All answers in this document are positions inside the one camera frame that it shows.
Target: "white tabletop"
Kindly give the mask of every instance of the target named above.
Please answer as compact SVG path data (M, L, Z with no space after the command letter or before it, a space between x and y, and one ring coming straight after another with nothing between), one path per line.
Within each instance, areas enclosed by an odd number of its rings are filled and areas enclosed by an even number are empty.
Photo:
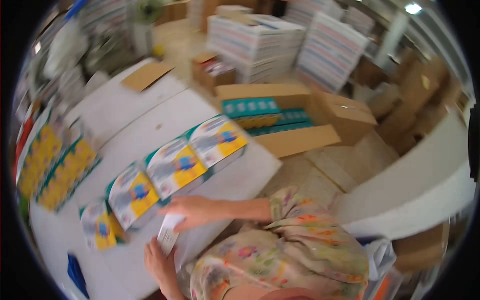
M115 92L113 90L122 88L118 87L118 82L116 87L112 84L106 86ZM94 95L105 95L105 91L97 91ZM141 96L142 94L136 95L138 101L142 101ZM91 101L96 103L97 107L101 106L97 103L102 101L101 98ZM118 108L116 111L127 116ZM84 112L80 114L82 118L92 111L85 107ZM47 212L35 203L30 206L30 219L38 248L48 270L67 297L84 299L67 275L67 252L77 256L92 300L142 299L158 289L144 268L143 248L152 236L158 234L163 217L155 217L140 231L132 234L126 245L97 252L86 247L78 209L101 197L106 185L131 162L142 159L187 129L217 114L201 96L191 89L186 89L126 124L124 123L128 118L116 122L112 121L116 116L111 114L105 115L101 122L93 123L103 126L92 128L94 132L111 136L101 149L102 162L80 184L72 199L57 215ZM213 199L250 199L260 192L280 165L271 153L250 139L242 157L191 194ZM195 257L228 223L229 221L218 222L182 233L177 240L179 249L175 256L176 264Z

